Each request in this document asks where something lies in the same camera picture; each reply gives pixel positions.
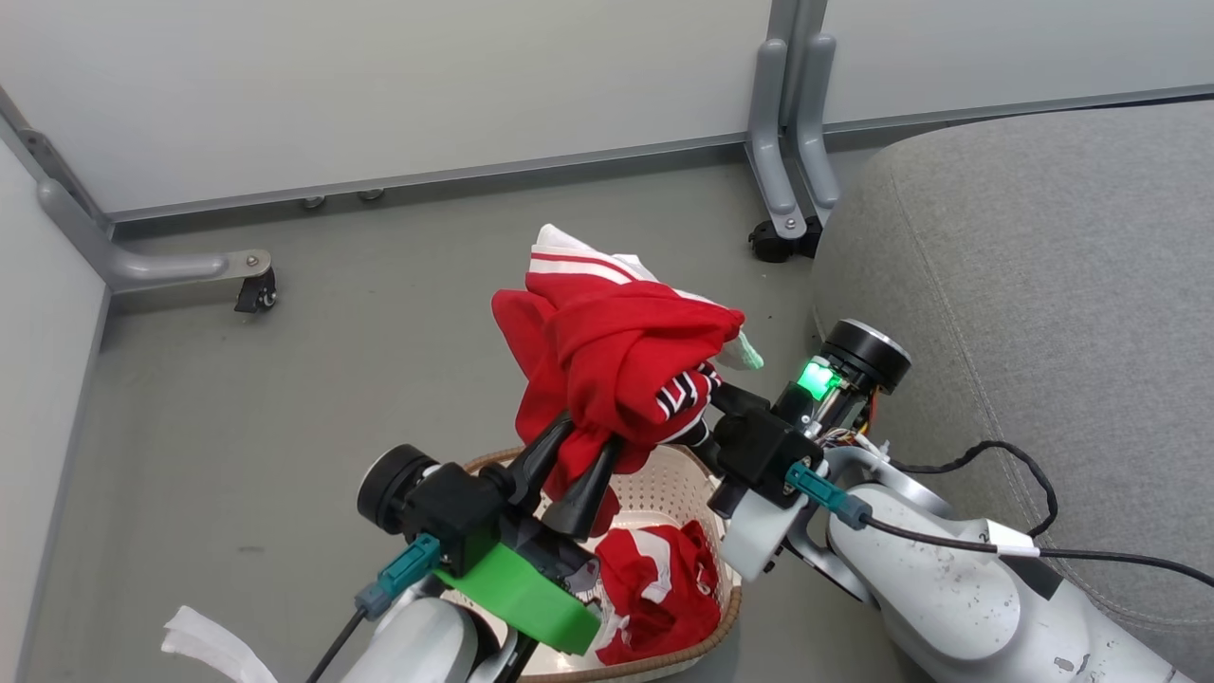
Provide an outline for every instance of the brown basket rim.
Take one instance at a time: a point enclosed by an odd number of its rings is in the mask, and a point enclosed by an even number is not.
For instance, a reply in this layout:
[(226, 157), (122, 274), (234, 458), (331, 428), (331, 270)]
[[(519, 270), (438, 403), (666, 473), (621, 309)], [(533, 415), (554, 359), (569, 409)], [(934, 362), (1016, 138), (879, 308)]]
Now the brown basket rim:
[[(704, 467), (704, 463), (699, 462), (696, 456), (691, 454), (687, 449), (682, 446), (666, 446), (674, 451), (677, 451), (688, 459), (691, 462), (696, 463), (696, 467), (704, 473), (708, 478), (711, 473)], [(507, 449), (505, 451), (498, 451), (495, 454), (489, 454), (476, 459), (475, 461), (464, 466), (467, 472), (476, 472), (489, 463), (500, 463), (504, 461), (512, 461), (518, 454), (522, 453), (522, 448)], [(742, 609), (742, 587), (733, 586), (730, 588), (730, 598), (726, 602), (725, 609), (721, 610), (721, 621), (716, 625), (716, 630), (713, 631), (708, 638), (704, 638), (699, 643), (683, 648), (676, 653), (670, 653), (668, 655), (662, 655), (657, 658), (648, 658), (637, 661), (630, 661), (628, 664), (617, 664), (613, 666), (605, 666), (602, 668), (588, 668), (585, 671), (571, 671), (568, 673), (541, 673), (538, 676), (523, 676), (520, 681), (526, 683), (591, 683), (594, 681), (611, 681), (613, 678), (623, 678), (625, 676), (635, 676), (637, 673), (647, 673), (659, 668), (665, 668), (668, 666), (675, 666), (677, 664), (683, 664), (690, 660), (699, 659), (708, 654), (709, 650), (721, 644), (721, 641), (730, 634), (733, 630), (733, 624), (738, 620), (738, 613)]]

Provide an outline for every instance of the green light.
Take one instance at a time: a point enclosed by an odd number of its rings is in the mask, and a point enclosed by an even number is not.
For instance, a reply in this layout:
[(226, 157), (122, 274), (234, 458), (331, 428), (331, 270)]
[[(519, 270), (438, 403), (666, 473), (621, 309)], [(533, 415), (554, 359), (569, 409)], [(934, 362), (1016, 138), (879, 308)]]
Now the green light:
[(823, 397), (839, 386), (839, 376), (830, 369), (811, 362), (810, 365), (805, 366), (805, 372), (801, 374), (796, 385), (809, 392), (815, 402), (821, 402)]

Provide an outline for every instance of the beige plastic basket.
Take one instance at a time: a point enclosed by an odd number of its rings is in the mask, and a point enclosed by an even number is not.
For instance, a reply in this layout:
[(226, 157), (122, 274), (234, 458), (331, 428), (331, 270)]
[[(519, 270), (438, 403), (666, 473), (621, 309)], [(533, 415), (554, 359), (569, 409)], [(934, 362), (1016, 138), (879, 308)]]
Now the beige plastic basket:
[[(469, 472), (476, 472), (489, 463), (506, 465), (522, 449), (511, 449), (492, 454), (465, 466)], [(654, 524), (673, 524), (682, 527), (696, 519), (704, 527), (713, 556), (716, 558), (716, 571), (720, 580), (713, 597), (721, 608), (721, 621), (716, 631), (697, 645), (663, 655), (615, 666), (603, 666), (597, 660), (565, 655), (546, 645), (537, 648), (527, 665), (522, 681), (526, 683), (584, 683), (591, 681), (617, 681), (640, 683), (670, 676), (699, 661), (699, 658), (715, 648), (733, 628), (742, 607), (742, 579), (721, 562), (720, 539), (725, 534), (724, 523), (708, 510), (708, 499), (713, 495), (709, 472), (691, 453), (681, 448), (658, 446), (649, 455), (648, 462), (634, 474), (617, 474), (611, 485), (619, 497), (620, 513), (612, 520), (612, 528), (640, 529)], [(551, 503), (546, 496), (540, 502), (537, 516)], [(586, 545), (592, 548), (595, 540)], [(602, 586), (594, 594), (602, 597)], [(453, 602), (481, 611), (463, 596), (450, 596)], [(498, 632), (505, 633), (505, 625), (492, 615), (481, 611)]]

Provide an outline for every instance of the gray sofa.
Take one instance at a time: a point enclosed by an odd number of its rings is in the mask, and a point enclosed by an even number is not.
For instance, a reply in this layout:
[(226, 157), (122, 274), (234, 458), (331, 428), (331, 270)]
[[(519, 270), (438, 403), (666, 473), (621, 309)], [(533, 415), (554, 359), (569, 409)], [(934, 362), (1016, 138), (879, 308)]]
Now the gray sofa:
[[(1214, 573), (1214, 102), (894, 144), (844, 193), (812, 278), (819, 334), (853, 317), (912, 355), (875, 425), (895, 457), (940, 465), (1011, 442), (1057, 490), (1044, 545)], [(982, 459), (925, 483), (965, 516), (1039, 522), (1027, 469)], [(1214, 682), (1214, 590), (1151, 568), (1055, 568)]]

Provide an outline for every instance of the white partition board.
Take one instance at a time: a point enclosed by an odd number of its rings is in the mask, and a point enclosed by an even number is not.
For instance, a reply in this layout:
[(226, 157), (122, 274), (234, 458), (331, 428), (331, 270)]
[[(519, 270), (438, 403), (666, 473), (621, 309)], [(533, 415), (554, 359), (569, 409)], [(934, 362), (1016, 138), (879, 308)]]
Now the white partition board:
[(101, 207), (127, 212), (739, 133), (770, 13), (770, 0), (13, 0), (0, 85)]
[(106, 291), (34, 187), (0, 142), (0, 683), (16, 681)]
[(1214, 90), (1209, 0), (829, 0), (822, 30), (827, 124)]

